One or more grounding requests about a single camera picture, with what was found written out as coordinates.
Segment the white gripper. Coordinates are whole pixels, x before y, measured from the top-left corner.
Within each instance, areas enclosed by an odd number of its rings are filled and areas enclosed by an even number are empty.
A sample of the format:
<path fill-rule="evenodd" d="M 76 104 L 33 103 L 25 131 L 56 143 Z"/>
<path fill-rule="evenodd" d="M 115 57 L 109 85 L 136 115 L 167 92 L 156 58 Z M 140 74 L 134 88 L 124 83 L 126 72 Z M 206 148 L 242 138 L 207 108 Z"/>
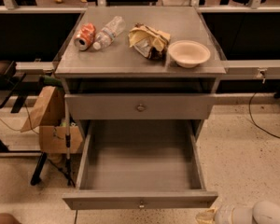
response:
<path fill-rule="evenodd" d="M 218 210 L 211 208 L 198 213 L 195 217 L 197 224 L 232 224 L 231 205 L 223 205 Z"/>

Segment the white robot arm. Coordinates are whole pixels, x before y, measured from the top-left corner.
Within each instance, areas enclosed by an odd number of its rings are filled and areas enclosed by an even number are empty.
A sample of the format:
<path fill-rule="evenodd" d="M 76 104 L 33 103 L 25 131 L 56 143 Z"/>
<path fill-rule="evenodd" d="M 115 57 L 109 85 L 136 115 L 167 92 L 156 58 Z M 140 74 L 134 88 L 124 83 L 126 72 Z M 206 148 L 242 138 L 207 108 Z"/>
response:
<path fill-rule="evenodd" d="M 195 217 L 197 224 L 280 224 L 280 206 L 260 201 L 252 207 L 222 205 Z"/>

